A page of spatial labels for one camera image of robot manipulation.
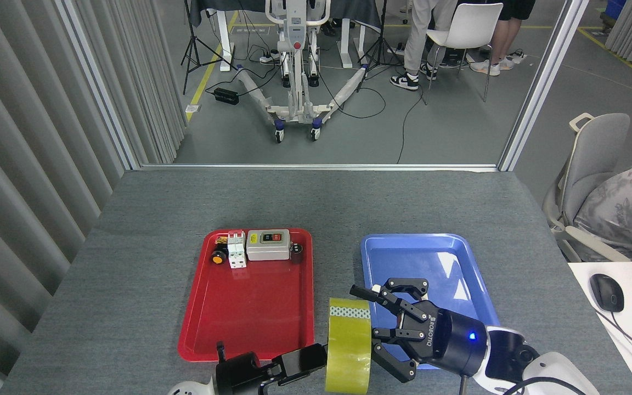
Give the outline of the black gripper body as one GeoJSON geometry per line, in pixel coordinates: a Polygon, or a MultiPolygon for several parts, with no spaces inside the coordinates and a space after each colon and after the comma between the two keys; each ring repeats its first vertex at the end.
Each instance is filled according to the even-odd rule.
{"type": "Polygon", "coordinates": [[[267,394],[273,368],[273,363],[260,365],[254,352],[221,360],[216,365],[216,394],[267,394]]]}
{"type": "Polygon", "coordinates": [[[432,354],[426,363],[472,377],[481,368],[487,342],[487,328],[482,321],[461,313],[438,312],[430,342],[432,354]]]}

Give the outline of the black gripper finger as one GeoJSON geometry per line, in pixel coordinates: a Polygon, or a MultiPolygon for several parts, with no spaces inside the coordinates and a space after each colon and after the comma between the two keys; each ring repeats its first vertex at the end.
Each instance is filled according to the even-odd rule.
{"type": "Polygon", "coordinates": [[[406,383],[415,378],[416,368],[432,358],[432,328],[421,326],[416,329],[383,329],[372,330],[372,360],[399,382],[406,383]],[[398,345],[409,357],[401,362],[385,347],[385,343],[398,345]]]}
{"type": "Polygon", "coordinates": [[[379,287],[378,291],[352,285],[349,294],[363,298],[369,302],[378,303],[393,315],[404,314],[419,323],[429,319],[431,315],[418,307],[417,303],[409,303],[397,297],[397,293],[406,293],[423,302],[423,296],[428,292],[428,280],[424,278],[389,278],[379,287]]]}
{"type": "Polygon", "coordinates": [[[288,385],[309,376],[327,365],[327,345],[314,343],[293,352],[283,353],[266,365],[268,379],[264,385],[288,385]]]}

